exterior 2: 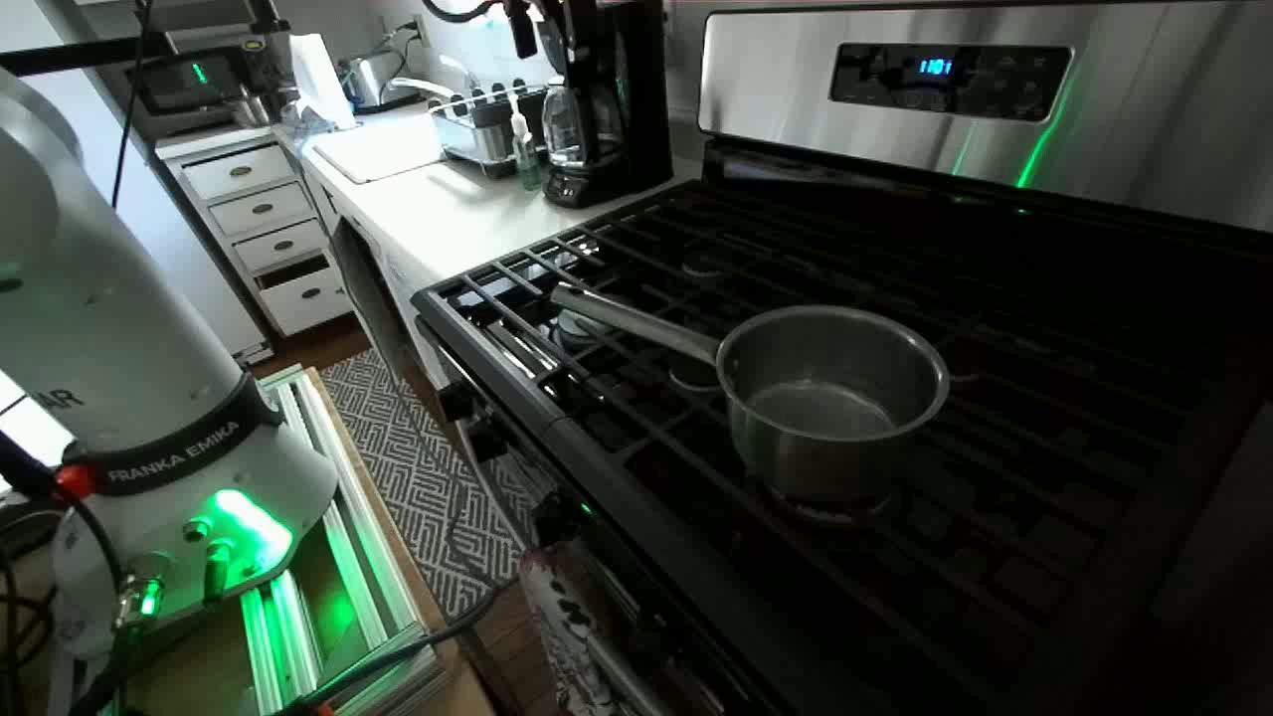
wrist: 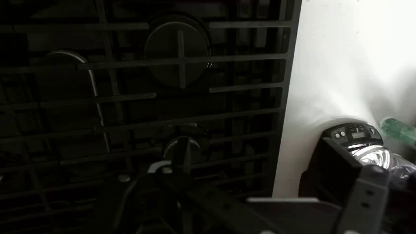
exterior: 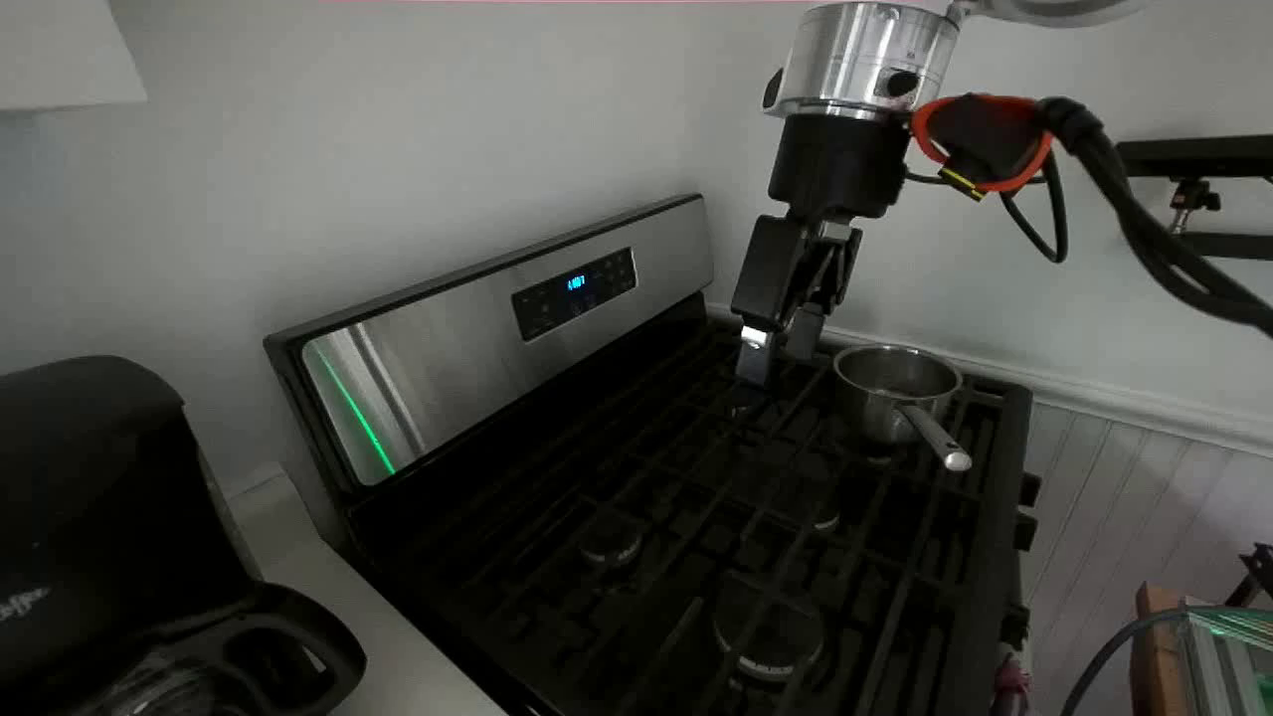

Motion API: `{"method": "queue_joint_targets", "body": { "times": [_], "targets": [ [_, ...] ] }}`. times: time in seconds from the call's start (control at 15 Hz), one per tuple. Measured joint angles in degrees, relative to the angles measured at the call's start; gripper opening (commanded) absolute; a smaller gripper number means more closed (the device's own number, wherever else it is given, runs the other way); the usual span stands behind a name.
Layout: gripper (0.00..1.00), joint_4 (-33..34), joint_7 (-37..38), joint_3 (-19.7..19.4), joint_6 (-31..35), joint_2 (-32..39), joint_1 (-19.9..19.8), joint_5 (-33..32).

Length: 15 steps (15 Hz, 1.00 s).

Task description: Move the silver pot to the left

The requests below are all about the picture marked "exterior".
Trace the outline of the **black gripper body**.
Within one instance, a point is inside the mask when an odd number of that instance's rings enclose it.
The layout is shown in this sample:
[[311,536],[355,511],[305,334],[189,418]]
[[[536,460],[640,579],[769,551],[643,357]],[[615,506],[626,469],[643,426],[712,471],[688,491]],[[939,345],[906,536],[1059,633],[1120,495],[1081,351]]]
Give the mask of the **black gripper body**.
[[780,328],[802,302],[830,314],[849,294],[856,246],[823,225],[880,220],[903,185],[906,132],[898,119],[793,115],[780,133],[769,193],[782,213],[753,222],[732,311]]

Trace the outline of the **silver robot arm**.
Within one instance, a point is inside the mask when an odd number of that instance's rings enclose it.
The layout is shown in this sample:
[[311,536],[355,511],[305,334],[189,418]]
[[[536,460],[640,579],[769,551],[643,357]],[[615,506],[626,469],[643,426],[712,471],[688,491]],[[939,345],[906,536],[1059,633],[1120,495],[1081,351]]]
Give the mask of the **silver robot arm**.
[[765,384],[782,351],[807,353],[845,302],[860,220],[903,189],[903,155],[921,139],[959,29],[990,14],[1030,29],[1089,29],[1131,0],[823,0],[801,14],[765,112],[782,123],[769,193],[753,222],[732,314],[736,379]]

